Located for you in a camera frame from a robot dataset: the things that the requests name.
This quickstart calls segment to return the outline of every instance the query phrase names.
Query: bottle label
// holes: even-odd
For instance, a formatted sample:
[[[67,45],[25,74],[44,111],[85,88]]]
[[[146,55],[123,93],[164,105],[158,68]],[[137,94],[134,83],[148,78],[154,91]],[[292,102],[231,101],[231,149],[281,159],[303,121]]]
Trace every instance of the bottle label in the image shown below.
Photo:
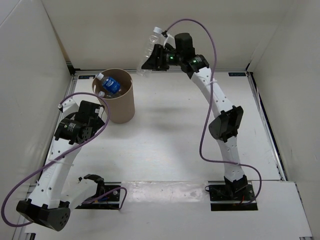
[[[120,89],[120,83],[112,77],[108,77],[102,86],[112,94],[116,94]]]

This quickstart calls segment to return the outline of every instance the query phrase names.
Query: white wall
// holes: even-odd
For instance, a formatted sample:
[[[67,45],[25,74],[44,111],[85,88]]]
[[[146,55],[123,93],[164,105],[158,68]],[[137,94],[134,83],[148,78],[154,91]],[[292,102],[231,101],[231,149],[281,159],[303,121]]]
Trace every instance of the white wall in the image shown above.
[[[57,104],[70,75],[40,0],[0,1],[0,203],[21,179],[39,167],[50,144]],[[19,188],[6,208],[16,223]],[[0,220],[0,238],[15,229]]]
[[[320,239],[320,1],[296,1],[254,78],[288,178],[296,181]]]
[[[73,66],[83,70],[135,69],[155,26],[181,18],[212,33],[219,69],[242,69],[263,53],[294,0],[43,0]],[[204,30],[183,22],[171,34],[189,32],[196,53],[213,62]]]

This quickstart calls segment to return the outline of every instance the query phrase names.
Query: bottle with blue label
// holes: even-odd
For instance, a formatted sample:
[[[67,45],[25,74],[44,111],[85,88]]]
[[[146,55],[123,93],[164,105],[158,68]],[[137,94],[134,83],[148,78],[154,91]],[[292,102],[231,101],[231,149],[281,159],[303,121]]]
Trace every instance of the bottle with blue label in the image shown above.
[[[119,82],[117,82],[115,79],[113,79],[110,76],[104,76],[102,73],[99,73],[96,76],[97,79],[101,81],[101,84],[104,89],[108,91],[109,94],[105,94],[103,97],[114,99],[122,96],[127,91],[120,85]]]

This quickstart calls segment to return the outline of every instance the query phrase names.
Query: white panel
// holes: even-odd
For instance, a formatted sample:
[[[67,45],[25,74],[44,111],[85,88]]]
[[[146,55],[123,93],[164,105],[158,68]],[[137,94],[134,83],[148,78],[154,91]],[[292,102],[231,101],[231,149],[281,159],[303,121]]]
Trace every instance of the white panel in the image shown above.
[[[0,26],[0,203],[21,179],[39,167],[47,153],[70,75],[40,0],[21,0]],[[17,223],[19,188],[6,208]],[[1,239],[14,228],[0,220]]]
[[[36,233],[35,240],[299,240],[311,236],[292,182],[264,182],[258,211],[241,212],[210,211],[204,183],[158,185],[124,183],[129,195],[121,211],[76,209],[60,232],[36,224],[26,231]]]
[[[320,1],[297,1],[254,71],[290,180],[320,239]]]
[[[216,43],[218,68],[244,70],[256,48],[257,55],[263,53],[292,2],[43,0],[71,62],[83,70],[135,69],[154,27],[164,30],[181,18],[207,26]],[[213,62],[210,40],[200,26],[184,22],[170,32],[189,32],[196,52]]]
[[[0,26],[18,2],[19,0],[0,0]]]
[[[84,146],[68,180],[97,174],[108,182],[223,181],[223,164],[205,162],[199,157],[209,105],[197,86],[183,72],[153,73],[149,79],[131,76],[135,116],[125,124],[110,122],[101,136]],[[247,77],[218,72],[215,78],[226,96],[244,109],[238,134],[241,162],[257,167],[265,180],[280,179]],[[79,79],[75,92],[91,92],[91,84],[92,80]],[[78,104],[81,100],[96,101],[91,96],[73,99]],[[209,131],[203,154],[222,160],[217,141]],[[248,179],[259,179],[252,169],[243,170]]]

